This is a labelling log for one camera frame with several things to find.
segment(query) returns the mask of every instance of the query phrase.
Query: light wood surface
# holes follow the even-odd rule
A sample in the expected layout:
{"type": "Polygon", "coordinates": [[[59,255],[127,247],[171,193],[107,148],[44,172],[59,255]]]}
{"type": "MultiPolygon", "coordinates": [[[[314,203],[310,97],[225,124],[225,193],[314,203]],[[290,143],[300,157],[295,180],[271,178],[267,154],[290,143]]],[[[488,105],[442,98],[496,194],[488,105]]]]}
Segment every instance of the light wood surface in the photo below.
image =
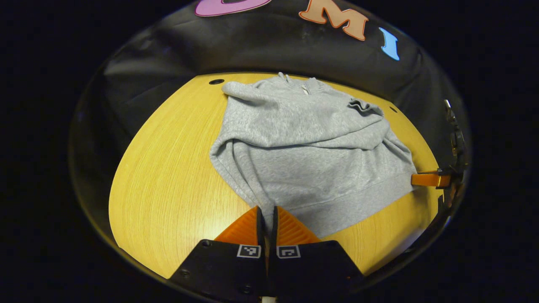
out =
{"type": "MultiPolygon", "coordinates": [[[[250,207],[213,168],[228,81],[253,83],[269,73],[199,75],[176,91],[146,121],[126,150],[109,198],[118,245],[164,278],[176,271],[201,239],[214,239],[250,207]],[[210,85],[213,79],[225,82],[210,85]]],[[[412,151],[418,171],[438,164],[423,137],[392,103],[350,87],[333,88],[379,105],[397,137],[412,151]]],[[[365,274],[404,251],[436,215],[435,188],[421,188],[382,211],[323,240],[338,240],[365,274]]]]}

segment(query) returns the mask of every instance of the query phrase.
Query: orange letter m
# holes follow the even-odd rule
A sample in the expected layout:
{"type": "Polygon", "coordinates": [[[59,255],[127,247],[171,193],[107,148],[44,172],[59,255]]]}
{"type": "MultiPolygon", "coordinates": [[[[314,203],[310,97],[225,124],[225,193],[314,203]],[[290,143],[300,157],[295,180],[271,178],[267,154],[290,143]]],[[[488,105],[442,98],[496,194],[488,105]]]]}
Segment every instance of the orange letter m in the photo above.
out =
{"type": "Polygon", "coordinates": [[[300,12],[300,17],[312,22],[325,24],[327,20],[322,16],[324,11],[326,11],[329,22],[334,28],[341,27],[348,22],[348,25],[343,27],[342,30],[358,40],[365,41],[363,32],[365,23],[369,19],[353,9],[341,11],[332,0],[310,0],[309,7],[307,7],[306,11],[300,12]]]}

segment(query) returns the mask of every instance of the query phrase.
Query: gray fabric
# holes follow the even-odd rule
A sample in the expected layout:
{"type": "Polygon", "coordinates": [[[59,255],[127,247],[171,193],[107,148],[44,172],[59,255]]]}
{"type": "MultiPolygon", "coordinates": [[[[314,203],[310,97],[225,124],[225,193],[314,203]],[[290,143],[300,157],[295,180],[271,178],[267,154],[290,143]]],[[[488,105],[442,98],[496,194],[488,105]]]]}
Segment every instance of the gray fabric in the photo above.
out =
{"type": "Polygon", "coordinates": [[[210,159],[266,227],[281,206],[318,237],[345,229],[413,190],[412,156],[382,110],[310,78],[228,82],[210,159]]]}

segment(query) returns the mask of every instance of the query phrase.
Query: orange gripper pad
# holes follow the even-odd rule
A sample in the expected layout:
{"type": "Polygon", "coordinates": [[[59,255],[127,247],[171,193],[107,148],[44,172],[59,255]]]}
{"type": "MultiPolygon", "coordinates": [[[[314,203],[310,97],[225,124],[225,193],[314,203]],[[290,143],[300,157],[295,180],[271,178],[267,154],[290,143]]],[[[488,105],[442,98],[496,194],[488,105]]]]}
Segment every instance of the orange gripper pad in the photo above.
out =
{"type": "Polygon", "coordinates": [[[412,185],[446,187],[449,186],[450,180],[450,175],[440,176],[436,171],[412,175],[412,185]]]}
{"type": "Polygon", "coordinates": [[[241,217],[236,219],[229,227],[227,227],[215,241],[258,245],[257,236],[257,211],[258,206],[251,208],[241,217]]]}
{"type": "Polygon", "coordinates": [[[277,210],[279,212],[277,246],[320,242],[320,239],[312,231],[288,211],[280,206],[277,207],[277,210]]]}

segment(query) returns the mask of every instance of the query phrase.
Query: qr-like marker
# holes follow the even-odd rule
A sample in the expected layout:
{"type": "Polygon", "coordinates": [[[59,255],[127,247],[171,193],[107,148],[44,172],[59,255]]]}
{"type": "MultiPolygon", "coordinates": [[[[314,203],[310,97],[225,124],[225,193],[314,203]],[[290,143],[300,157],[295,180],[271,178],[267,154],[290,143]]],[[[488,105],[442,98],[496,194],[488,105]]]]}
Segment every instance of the qr-like marker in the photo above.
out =
{"type": "Polygon", "coordinates": [[[301,258],[300,248],[297,245],[277,246],[277,257],[279,259],[301,258]]]}
{"type": "Polygon", "coordinates": [[[262,251],[262,247],[260,245],[239,245],[238,249],[238,258],[260,258],[260,252],[262,251]]]}

